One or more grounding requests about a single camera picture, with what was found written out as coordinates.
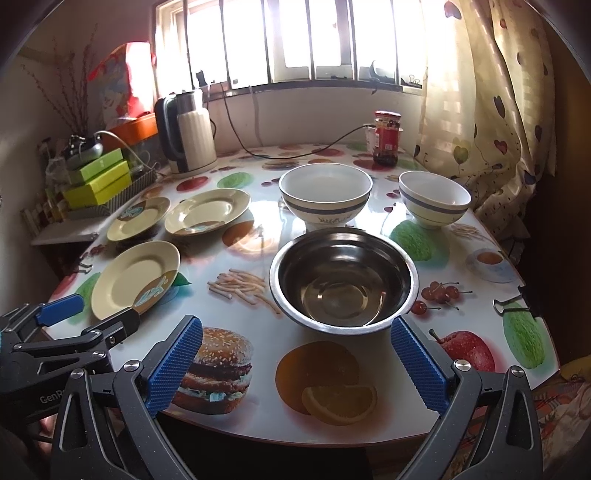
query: glass jar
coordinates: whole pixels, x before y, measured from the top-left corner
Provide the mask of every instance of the glass jar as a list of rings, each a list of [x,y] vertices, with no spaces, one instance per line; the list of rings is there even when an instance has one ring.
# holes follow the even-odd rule
[[[401,118],[399,113],[384,110],[375,112],[374,162],[388,167],[396,166]]]

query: blue textured pad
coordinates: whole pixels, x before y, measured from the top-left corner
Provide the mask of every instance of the blue textured pad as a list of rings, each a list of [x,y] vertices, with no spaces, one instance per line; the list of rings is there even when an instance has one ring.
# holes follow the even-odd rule
[[[146,409],[154,418],[170,405],[203,340],[201,320],[193,317],[148,379]]]
[[[74,293],[62,299],[46,303],[37,314],[37,324],[50,327],[62,320],[73,317],[84,310],[84,299]]]
[[[425,406],[443,415],[449,406],[446,379],[400,317],[392,322],[390,340]]]

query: stainless steel bowl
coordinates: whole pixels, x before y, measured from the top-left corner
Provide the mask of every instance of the stainless steel bowl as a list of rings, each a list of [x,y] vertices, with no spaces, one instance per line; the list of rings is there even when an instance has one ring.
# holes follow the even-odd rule
[[[364,335],[390,326],[418,294],[413,261],[397,244],[356,228],[310,232],[271,264],[271,294],[292,320],[326,333]]]

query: windowsill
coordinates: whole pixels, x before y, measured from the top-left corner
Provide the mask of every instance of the windowsill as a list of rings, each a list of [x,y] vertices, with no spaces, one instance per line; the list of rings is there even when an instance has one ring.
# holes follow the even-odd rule
[[[255,85],[252,87],[252,91],[255,93],[270,92],[273,90],[289,90],[295,88],[308,88],[308,87],[348,87],[348,88],[365,88],[372,91],[387,90],[389,92],[404,92],[412,95],[421,95],[422,90],[420,88],[407,87],[401,85],[391,85],[389,83],[379,82],[366,82],[363,80],[295,80],[290,82],[277,82],[277,83],[266,83],[264,85]],[[215,92],[210,94],[210,100],[218,100],[222,98],[222,93],[219,91],[219,84],[216,84]],[[250,88],[243,87],[233,90],[227,90],[226,97],[233,97],[236,95],[247,95],[249,94]]]

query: patterned fabric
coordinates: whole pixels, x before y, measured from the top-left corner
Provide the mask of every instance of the patterned fabric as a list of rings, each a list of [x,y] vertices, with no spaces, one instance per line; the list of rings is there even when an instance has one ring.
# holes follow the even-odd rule
[[[519,217],[544,169],[555,169],[542,19],[522,0],[422,5],[428,66],[414,156],[464,185],[498,239],[527,234]]]
[[[542,437],[544,470],[567,455],[583,436],[591,421],[591,383],[566,382],[555,375],[533,392]],[[447,470],[445,480],[462,471],[474,447],[482,425],[482,416],[474,418],[460,448]]]

